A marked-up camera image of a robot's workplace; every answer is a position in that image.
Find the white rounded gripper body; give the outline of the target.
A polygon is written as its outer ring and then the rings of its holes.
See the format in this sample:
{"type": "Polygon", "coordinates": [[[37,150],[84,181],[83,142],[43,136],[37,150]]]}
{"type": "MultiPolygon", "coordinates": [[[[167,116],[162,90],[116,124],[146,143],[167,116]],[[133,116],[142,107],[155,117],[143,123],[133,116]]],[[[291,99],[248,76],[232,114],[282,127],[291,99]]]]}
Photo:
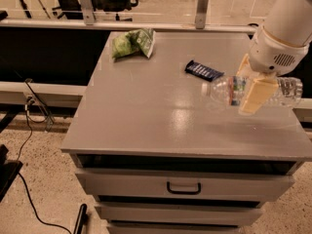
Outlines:
{"type": "Polygon", "coordinates": [[[309,45],[298,47],[278,40],[260,27],[254,34],[249,50],[251,69],[277,76],[292,72],[307,55],[309,45]]]}

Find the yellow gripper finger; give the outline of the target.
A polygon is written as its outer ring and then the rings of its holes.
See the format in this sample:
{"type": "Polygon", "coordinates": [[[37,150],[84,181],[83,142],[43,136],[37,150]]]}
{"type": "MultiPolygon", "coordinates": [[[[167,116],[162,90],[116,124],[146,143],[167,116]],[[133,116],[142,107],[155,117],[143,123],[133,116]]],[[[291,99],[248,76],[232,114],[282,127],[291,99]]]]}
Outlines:
{"type": "Polygon", "coordinates": [[[250,57],[248,54],[245,54],[243,56],[243,59],[240,63],[240,66],[237,70],[236,75],[238,77],[249,78],[249,79],[258,77],[259,73],[252,70],[252,66],[250,64],[250,57]]]}
{"type": "Polygon", "coordinates": [[[239,113],[253,115],[271,98],[279,88],[276,78],[253,78],[247,84],[245,94],[241,100],[239,113]]]}

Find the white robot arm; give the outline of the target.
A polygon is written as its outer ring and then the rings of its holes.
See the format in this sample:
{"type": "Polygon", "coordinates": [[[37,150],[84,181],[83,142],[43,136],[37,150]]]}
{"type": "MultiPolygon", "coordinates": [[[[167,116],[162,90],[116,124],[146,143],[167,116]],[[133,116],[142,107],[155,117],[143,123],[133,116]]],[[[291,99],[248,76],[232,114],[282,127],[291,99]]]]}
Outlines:
{"type": "Polygon", "coordinates": [[[272,98],[277,78],[298,66],[311,41],[312,0],[276,0],[237,71],[248,80],[239,112],[254,114],[272,98]]]}

